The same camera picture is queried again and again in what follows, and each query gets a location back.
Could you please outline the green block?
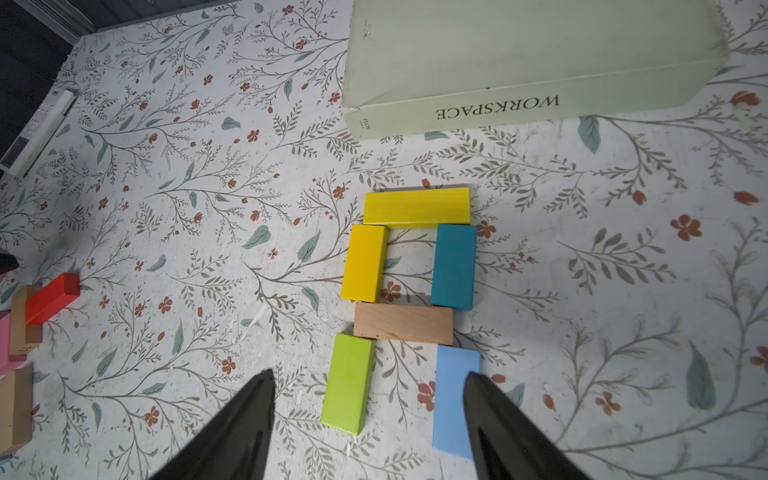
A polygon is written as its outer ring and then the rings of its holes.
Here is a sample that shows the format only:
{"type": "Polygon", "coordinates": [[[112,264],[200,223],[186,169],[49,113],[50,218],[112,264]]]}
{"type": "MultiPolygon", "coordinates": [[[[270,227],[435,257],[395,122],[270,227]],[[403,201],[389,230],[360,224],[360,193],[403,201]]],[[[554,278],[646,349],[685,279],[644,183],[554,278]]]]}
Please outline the green block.
{"type": "Polygon", "coordinates": [[[336,335],[321,415],[324,425],[354,436],[362,432],[374,349],[373,340],[336,335]]]}

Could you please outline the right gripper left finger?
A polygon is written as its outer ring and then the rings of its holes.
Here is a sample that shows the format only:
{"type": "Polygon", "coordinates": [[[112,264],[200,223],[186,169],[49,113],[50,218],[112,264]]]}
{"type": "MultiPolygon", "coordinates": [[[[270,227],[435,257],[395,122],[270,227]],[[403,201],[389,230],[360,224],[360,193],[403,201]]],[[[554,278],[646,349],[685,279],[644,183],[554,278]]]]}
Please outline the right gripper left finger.
{"type": "Polygon", "coordinates": [[[275,414],[274,372],[255,375],[155,479],[263,479],[275,414]]]}

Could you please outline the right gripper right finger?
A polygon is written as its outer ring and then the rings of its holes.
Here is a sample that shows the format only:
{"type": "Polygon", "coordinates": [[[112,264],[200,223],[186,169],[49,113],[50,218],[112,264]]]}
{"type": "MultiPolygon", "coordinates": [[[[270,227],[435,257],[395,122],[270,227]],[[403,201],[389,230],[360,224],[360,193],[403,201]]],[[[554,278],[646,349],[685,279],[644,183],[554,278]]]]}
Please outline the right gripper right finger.
{"type": "Polygon", "coordinates": [[[468,374],[463,406],[478,478],[588,480],[489,377],[468,374]]]}

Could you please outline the tan wooden block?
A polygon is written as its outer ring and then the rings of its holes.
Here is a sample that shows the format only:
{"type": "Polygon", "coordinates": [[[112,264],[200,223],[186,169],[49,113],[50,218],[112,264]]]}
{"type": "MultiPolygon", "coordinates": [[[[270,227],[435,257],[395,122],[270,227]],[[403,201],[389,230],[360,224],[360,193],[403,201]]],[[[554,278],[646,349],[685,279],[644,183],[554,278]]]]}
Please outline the tan wooden block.
{"type": "Polygon", "coordinates": [[[453,310],[436,306],[357,303],[353,334],[374,340],[453,345],[453,310]]]}

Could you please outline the yellow block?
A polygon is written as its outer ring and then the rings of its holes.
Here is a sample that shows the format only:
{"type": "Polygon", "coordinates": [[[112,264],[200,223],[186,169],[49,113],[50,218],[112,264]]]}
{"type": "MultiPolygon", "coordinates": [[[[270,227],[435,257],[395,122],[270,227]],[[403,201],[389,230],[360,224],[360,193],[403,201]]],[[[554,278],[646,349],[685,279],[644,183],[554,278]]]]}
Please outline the yellow block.
{"type": "Polygon", "coordinates": [[[341,290],[343,299],[379,302],[387,242],[388,229],[385,226],[352,227],[341,290]]]}
{"type": "Polygon", "coordinates": [[[440,224],[469,225],[471,190],[451,188],[368,193],[363,223],[393,229],[434,228],[440,224]]]}

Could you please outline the light blue block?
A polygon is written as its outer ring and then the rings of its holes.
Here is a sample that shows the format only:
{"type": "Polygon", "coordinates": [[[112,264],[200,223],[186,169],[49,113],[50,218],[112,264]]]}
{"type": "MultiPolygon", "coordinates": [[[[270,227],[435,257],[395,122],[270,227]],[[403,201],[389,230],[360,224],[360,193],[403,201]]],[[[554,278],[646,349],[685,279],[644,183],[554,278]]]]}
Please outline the light blue block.
{"type": "Polygon", "coordinates": [[[438,346],[433,422],[435,450],[464,459],[472,459],[463,406],[463,390],[468,375],[480,372],[479,352],[438,346]]]}

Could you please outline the teal block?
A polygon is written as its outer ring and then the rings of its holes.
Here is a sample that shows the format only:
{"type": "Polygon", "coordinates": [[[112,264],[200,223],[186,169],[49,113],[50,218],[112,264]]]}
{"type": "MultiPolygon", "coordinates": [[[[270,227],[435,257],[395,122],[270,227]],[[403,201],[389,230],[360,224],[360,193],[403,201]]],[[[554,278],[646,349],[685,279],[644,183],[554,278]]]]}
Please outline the teal block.
{"type": "Polygon", "coordinates": [[[431,304],[469,311],[473,308],[476,230],[467,225],[438,227],[431,304]]]}

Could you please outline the red block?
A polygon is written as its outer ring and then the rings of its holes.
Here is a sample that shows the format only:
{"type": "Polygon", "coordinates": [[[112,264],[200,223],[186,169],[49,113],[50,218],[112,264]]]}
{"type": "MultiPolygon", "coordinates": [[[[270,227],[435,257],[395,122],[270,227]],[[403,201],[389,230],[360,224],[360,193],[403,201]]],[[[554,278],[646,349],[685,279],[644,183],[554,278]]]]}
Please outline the red block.
{"type": "Polygon", "coordinates": [[[62,273],[27,300],[25,323],[42,325],[78,299],[80,293],[79,275],[77,273],[62,273]]]}

